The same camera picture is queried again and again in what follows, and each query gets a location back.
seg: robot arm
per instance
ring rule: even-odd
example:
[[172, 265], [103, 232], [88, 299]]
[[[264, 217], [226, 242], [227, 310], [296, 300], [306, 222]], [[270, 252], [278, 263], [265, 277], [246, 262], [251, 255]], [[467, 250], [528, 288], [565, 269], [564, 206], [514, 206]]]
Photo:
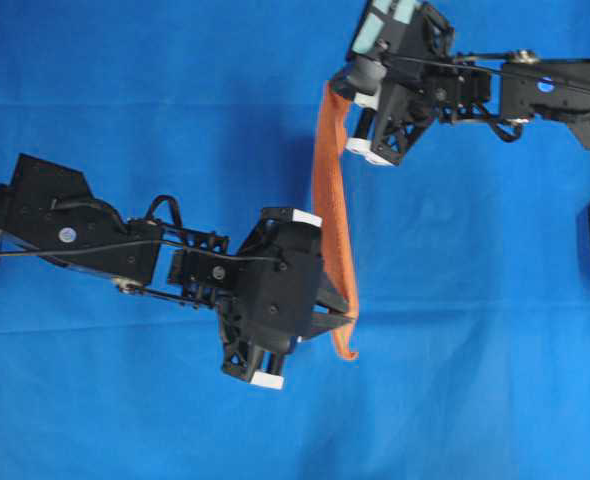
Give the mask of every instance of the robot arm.
[[[168, 203], [172, 224], [154, 214]], [[126, 294], [217, 309], [224, 373], [281, 388], [286, 356], [348, 322], [347, 303], [324, 273], [321, 219], [267, 208], [236, 255], [228, 237], [185, 229], [177, 201], [158, 197], [140, 219], [122, 220], [95, 198], [81, 172], [20, 155], [10, 185], [0, 185], [0, 245], [110, 279]], [[168, 285], [150, 287], [161, 246], [175, 249]], [[321, 313], [315, 307], [323, 307]]]
[[[590, 60], [540, 60], [533, 52], [452, 55], [454, 29], [429, 3], [370, 0], [334, 91], [363, 109], [347, 149], [399, 165], [437, 120], [486, 123], [505, 142], [536, 117], [565, 123], [590, 149]], [[477, 61], [504, 61], [494, 70]], [[500, 111], [489, 112], [491, 77]]]

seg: cable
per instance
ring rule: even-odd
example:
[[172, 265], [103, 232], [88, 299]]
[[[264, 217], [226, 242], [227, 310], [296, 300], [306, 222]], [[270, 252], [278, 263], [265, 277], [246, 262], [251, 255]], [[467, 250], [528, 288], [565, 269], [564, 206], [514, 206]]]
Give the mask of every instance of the cable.
[[273, 257], [239, 257], [232, 255], [224, 255], [222, 253], [210, 252], [202, 250], [201, 248], [189, 247], [179, 242], [172, 242], [170, 240], [134, 240], [132, 242], [122, 242], [109, 245], [99, 245], [97, 247], [78, 248], [70, 250], [25, 250], [17, 252], [0, 252], [0, 258], [16, 258], [16, 257], [66, 257], [75, 255], [89, 255], [92, 253], [105, 252], [108, 250], [118, 250], [121, 248], [137, 247], [140, 245], [166, 245], [175, 248], [181, 248], [187, 252], [196, 252], [208, 257], [219, 258], [222, 260], [230, 260], [234, 262], [251, 262], [251, 261], [267, 261], [267, 262], [281, 262], [278, 258]]
[[450, 63], [450, 62], [440, 62], [439, 60], [428, 60], [425, 58], [411, 57], [411, 56], [407, 56], [407, 55], [386, 54], [385, 58], [390, 58], [393, 60], [401, 60], [401, 61], [405, 61], [405, 62], [423, 63], [424, 65], [433, 65], [435, 67], [459, 68], [461, 70], [472, 70], [475, 72], [484, 72], [484, 73], [489, 73], [491, 75], [498, 75], [500, 77], [505, 77], [505, 78], [515, 78], [518, 80], [530, 80], [530, 81], [545, 83], [548, 85], [554, 85], [556, 87], [565, 88], [565, 89], [571, 90], [573, 92], [585, 93], [585, 94], [590, 95], [590, 88], [575, 87], [573, 85], [567, 85], [562, 82], [557, 82], [555, 80], [549, 80], [547, 78], [543, 78], [543, 77], [539, 77], [539, 76], [535, 76], [535, 75], [528, 75], [525, 73], [504, 72], [502, 70], [497, 70], [494, 68], [487, 68], [487, 67], [480, 67], [478, 65], [464, 65], [464, 64]]
[[159, 195], [155, 197], [155, 200], [153, 200], [151, 206], [148, 207], [148, 211], [146, 212], [144, 218], [146, 220], [154, 220], [155, 211], [164, 202], [168, 204], [168, 209], [171, 213], [173, 225], [179, 230], [177, 236], [182, 242], [184, 242], [184, 245], [188, 245], [188, 235], [184, 231], [184, 227], [182, 225], [182, 215], [179, 211], [179, 203], [175, 197], [171, 197], [170, 195]]

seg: screw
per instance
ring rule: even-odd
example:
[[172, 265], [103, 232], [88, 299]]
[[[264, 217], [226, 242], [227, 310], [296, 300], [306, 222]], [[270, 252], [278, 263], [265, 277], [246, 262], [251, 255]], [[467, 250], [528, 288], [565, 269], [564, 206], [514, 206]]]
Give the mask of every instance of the screw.
[[70, 228], [62, 228], [59, 231], [59, 240], [63, 243], [73, 243], [77, 239], [77, 232]]
[[445, 102], [448, 98], [448, 94], [446, 93], [446, 90], [444, 90], [443, 88], [438, 88], [437, 90], [435, 90], [435, 98], [438, 102]]
[[226, 270], [224, 267], [220, 267], [219, 265], [213, 268], [213, 278], [218, 281], [224, 280], [226, 277]]

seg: blue background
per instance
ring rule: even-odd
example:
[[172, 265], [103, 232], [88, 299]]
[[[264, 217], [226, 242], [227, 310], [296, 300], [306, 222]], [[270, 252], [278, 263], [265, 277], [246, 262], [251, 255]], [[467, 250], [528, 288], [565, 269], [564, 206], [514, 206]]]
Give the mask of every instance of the blue background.
[[[434, 4], [456, 50], [590, 57], [590, 0]], [[176, 195], [236, 248], [263, 206], [310, 206], [362, 5], [0, 0], [0, 181], [26, 152], [125, 217]], [[2, 262], [0, 479], [590, 479], [590, 152], [443, 126], [344, 170], [361, 356], [303, 345], [281, 393], [219, 373], [212, 312]]]

